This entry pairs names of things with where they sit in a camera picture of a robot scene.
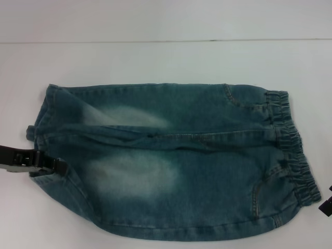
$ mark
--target denim shorts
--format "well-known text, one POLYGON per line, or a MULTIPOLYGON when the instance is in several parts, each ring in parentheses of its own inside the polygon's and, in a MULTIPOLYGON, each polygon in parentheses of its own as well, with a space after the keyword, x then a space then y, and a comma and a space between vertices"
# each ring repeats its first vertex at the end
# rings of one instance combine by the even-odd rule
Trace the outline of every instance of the denim shorts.
POLYGON ((321 199, 288 94, 247 85, 50 85, 27 139, 68 164, 31 173, 49 196, 121 236, 254 236, 321 199))

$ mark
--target elastic waistband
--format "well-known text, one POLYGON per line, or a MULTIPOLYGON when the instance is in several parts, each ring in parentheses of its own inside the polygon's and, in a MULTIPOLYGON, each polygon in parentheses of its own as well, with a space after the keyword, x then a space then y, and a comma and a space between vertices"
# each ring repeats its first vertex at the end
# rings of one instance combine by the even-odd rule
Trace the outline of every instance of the elastic waistband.
POLYGON ((309 206, 321 200, 321 194, 303 154, 302 140, 291 116, 288 93, 268 91, 268 105, 273 125, 277 132, 278 146, 286 154, 288 169, 296 186, 296 195, 301 206, 309 206))

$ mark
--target black object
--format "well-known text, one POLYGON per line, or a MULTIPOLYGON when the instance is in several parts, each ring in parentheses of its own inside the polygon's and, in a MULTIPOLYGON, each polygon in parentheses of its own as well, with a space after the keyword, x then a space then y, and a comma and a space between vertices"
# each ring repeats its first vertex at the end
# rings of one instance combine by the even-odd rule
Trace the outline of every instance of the black object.
POLYGON ((319 209, 326 214, 327 216, 332 215, 332 197, 325 201, 322 205, 320 205, 319 209))
POLYGON ((65 175, 68 165, 35 149, 15 149, 0 145, 0 169, 8 172, 48 171, 65 175))

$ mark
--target white surface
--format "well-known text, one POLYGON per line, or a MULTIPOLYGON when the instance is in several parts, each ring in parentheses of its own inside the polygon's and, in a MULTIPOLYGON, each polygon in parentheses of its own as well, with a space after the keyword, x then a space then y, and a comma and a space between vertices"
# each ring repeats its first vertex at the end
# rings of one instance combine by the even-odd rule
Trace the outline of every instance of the white surface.
MULTIPOLYGON (((188 9, 184 6, 189 1, 163 1, 163 5, 146 1, 146 12, 137 7, 139 18, 134 10, 123 14, 128 1, 122 1, 118 9, 110 9, 115 1, 94 1, 95 5, 66 1, 85 6, 75 13, 60 0, 53 1, 59 5, 53 9, 46 7, 51 1, 18 2, 0 0, 4 6, 0 7, 0 42, 215 39, 225 38, 225 34, 233 35, 226 38, 331 37, 330 1, 195 1, 188 9), (228 8, 219 13, 220 5, 228 8), (4 23, 10 18, 11 23, 4 23), (162 25, 154 21, 160 19, 162 25), (223 32, 229 23, 233 25, 228 26, 228 33, 223 32)), ((141 2, 131 1, 130 6, 141 2)), ((331 59, 330 40, 0 44, 0 144, 32 148, 25 130, 34 123, 48 84, 257 85, 290 93, 305 154, 326 200, 332 195, 328 190, 332 185, 331 59)), ((331 248, 332 220, 318 206, 303 208, 289 224, 247 239, 144 241, 107 233, 52 200, 27 174, 0 170, 0 248, 331 248)))
POLYGON ((0 42, 332 38, 331 0, 0 0, 0 42))

